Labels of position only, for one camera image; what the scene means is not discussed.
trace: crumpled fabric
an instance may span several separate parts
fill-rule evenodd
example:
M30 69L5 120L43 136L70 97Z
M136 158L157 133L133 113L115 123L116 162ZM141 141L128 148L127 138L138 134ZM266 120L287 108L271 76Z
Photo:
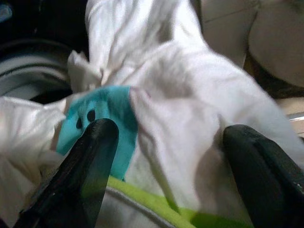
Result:
M304 168L304 147L289 121L247 73L208 47L187 0L89 0L85 21L89 60L71 53L71 87L80 93L103 86L131 86L129 99L138 136L124 178L127 183L165 197L176 211L187 208L250 223L221 149L223 130L238 123L274 140ZM3 115L14 118L10 124L1 122L1 133L12 129L10 144L39 141L39 145L47 144L45 149L53 149L49 141L56 141L54 126L68 111L70 100L82 95L27 111L41 109L53 121L46 127L39 125L46 138L36 130L26 141L22 135L14 136L15 125L23 123L30 130L39 123L32 116L32 124L26 125L24 111L18 109L11 110L15 114L1 109ZM50 108L58 112L58 119L49 115ZM35 146L30 151L44 154L48 150ZM28 158L26 150L14 161L21 157ZM24 181L31 180L20 175ZM22 179L16 178L14 184L21 188ZM12 224L20 204L14 208L8 199L5 205L14 212ZM0 216L7 221L4 211L0 209Z
M42 174L62 161L50 146L65 115L9 97L0 98L0 107L0 217L12 227Z

